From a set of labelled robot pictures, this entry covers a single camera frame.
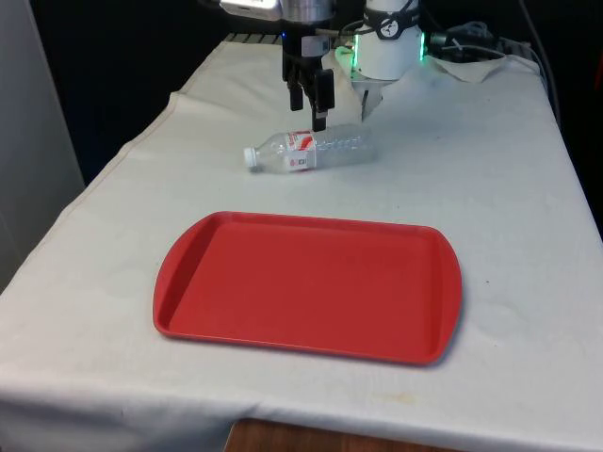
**black bracket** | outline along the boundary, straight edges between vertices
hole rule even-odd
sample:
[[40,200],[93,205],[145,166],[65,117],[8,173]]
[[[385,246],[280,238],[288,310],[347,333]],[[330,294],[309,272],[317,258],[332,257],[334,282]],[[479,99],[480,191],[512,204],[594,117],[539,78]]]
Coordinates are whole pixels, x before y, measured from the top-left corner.
[[411,3],[392,13],[366,8],[365,25],[375,30],[380,40],[397,40],[405,29],[418,24],[419,8],[408,9]]

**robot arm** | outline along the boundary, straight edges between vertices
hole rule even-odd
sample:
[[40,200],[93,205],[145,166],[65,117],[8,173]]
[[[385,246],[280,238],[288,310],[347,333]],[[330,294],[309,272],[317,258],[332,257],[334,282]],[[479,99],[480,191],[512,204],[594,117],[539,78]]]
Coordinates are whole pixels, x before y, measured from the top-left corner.
[[[339,7],[346,1],[340,0]],[[408,69],[400,61],[409,60],[404,54],[418,46],[418,2],[367,0],[364,25],[358,32],[356,45],[363,49],[360,58],[364,60],[364,76],[395,80]],[[303,109],[305,93],[312,106],[315,131],[326,128],[328,112],[334,108],[333,71],[322,68],[322,57],[331,50],[331,37],[340,33],[336,30],[331,35],[323,33],[328,31],[334,17],[334,3],[335,0],[220,1],[220,6],[230,14],[282,21],[283,80],[289,89],[291,109]],[[406,30],[410,28],[415,30],[409,34]]]

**cable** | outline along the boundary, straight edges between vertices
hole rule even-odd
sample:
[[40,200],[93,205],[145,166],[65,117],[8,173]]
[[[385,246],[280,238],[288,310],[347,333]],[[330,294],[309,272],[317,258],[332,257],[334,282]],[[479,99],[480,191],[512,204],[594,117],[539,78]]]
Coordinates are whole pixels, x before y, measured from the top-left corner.
[[438,31],[442,31],[444,29],[444,27],[442,25],[440,25],[439,22],[437,22],[434,18],[432,13],[430,12],[430,10],[427,8],[427,5],[425,5],[425,2],[421,3],[421,7],[423,8],[423,12],[425,13],[425,15],[427,16],[427,18],[430,20],[430,22],[432,23],[433,26],[435,26],[435,28]]
[[[521,56],[507,55],[504,52],[499,52],[498,50],[489,49],[488,47],[481,47],[480,45],[459,44],[459,46],[461,47],[461,49],[479,50],[486,54],[496,55],[498,57],[507,57],[507,58],[512,59],[513,61],[517,61],[518,63],[520,63],[520,64],[526,66],[527,68],[531,69],[532,71],[534,71],[534,67],[530,66],[530,64]],[[442,47],[442,50],[459,50],[459,47],[456,45],[449,45],[446,47]]]
[[532,49],[529,45],[525,44],[524,42],[519,42],[518,40],[510,40],[509,38],[503,38],[503,37],[500,37],[500,40],[505,40],[505,41],[513,43],[515,45],[519,45],[519,46],[523,47],[524,49],[526,49],[528,52],[530,52],[530,54],[534,58],[534,61],[536,61],[536,63],[538,64],[538,67],[540,68],[540,75],[543,79],[543,85],[545,86],[546,95],[550,97],[550,88],[548,86],[548,77],[546,76],[545,66],[543,65],[542,59],[540,59],[540,57],[534,51],[534,49]]
[[517,2],[519,3],[519,7],[521,7],[521,11],[524,14],[526,22],[528,23],[528,28],[530,29],[532,38],[534,39],[536,47],[538,48],[538,52],[540,52],[540,56],[542,58],[542,62],[543,62],[543,65],[544,65],[544,68],[546,71],[546,77],[548,79],[548,84],[549,84],[549,88],[550,88],[550,98],[551,98],[551,103],[552,103],[552,107],[553,107],[553,112],[555,113],[555,119],[557,120],[557,125],[561,129],[562,112],[561,112],[561,109],[559,106],[559,94],[557,92],[557,85],[555,83],[555,75],[553,74],[553,71],[550,66],[550,62],[548,61],[548,56],[546,55],[545,46],[543,45],[543,42],[540,40],[538,31],[536,30],[536,27],[534,26],[534,22],[531,19],[530,12],[528,11],[528,8],[526,7],[526,2],[524,0],[517,0]]
[[208,9],[221,9],[220,2],[214,2],[212,0],[197,0],[199,5]]
[[[475,36],[475,37],[484,38],[484,39],[492,39],[494,37],[493,33],[488,29],[488,25],[485,22],[479,22],[479,21],[472,21],[472,22],[467,22],[466,24],[456,25],[456,26],[449,28],[447,31],[457,32],[457,33],[463,32],[468,36]],[[519,42],[518,40],[510,40],[509,38],[503,38],[503,37],[499,37],[499,39],[502,41],[506,41],[508,43],[518,45],[521,48],[525,49],[527,52],[530,52],[533,60],[536,62],[536,64],[538,64],[538,67],[540,68],[540,76],[541,76],[543,85],[545,87],[546,95],[550,98],[551,97],[550,96],[550,87],[548,84],[548,77],[546,75],[545,66],[543,64],[542,59],[538,56],[538,54],[534,51],[534,49],[532,49],[528,44],[526,44],[524,42]],[[453,48],[455,48],[457,50],[462,50],[462,47],[463,47],[462,44],[460,44],[457,40],[453,40],[453,42],[455,44],[455,46]],[[505,55],[506,57],[510,57],[514,61],[518,61],[519,63],[526,66],[525,61],[519,59],[519,57],[515,56],[515,55],[507,55],[507,54],[498,52],[494,49],[489,49],[486,47],[474,48],[474,50],[483,50],[484,52],[487,51],[490,54],[497,52],[496,55],[499,55],[499,56]]]

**white cloth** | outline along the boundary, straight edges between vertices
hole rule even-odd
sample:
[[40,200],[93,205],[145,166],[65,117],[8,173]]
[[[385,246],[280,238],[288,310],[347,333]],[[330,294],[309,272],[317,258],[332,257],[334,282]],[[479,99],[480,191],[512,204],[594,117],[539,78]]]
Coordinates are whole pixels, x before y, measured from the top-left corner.
[[[222,44],[29,256],[0,298],[0,445],[219,450],[258,417],[476,451],[603,449],[603,247],[539,77],[517,65],[470,85],[417,66],[368,119],[376,163],[249,174],[243,147],[310,120],[287,111],[279,65],[277,47]],[[357,119],[349,95],[339,84],[333,122]],[[464,275],[448,355],[419,368],[162,337],[159,266],[222,210],[439,229]]]

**white bottle cap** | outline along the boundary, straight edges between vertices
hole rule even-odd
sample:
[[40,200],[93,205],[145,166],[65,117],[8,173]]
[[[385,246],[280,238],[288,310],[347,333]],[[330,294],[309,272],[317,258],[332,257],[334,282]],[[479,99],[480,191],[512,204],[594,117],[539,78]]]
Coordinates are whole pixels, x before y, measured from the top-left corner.
[[255,148],[245,148],[243,153],[245,154],[245,163],[247,164],[247,167],[251,169],[257,167]]

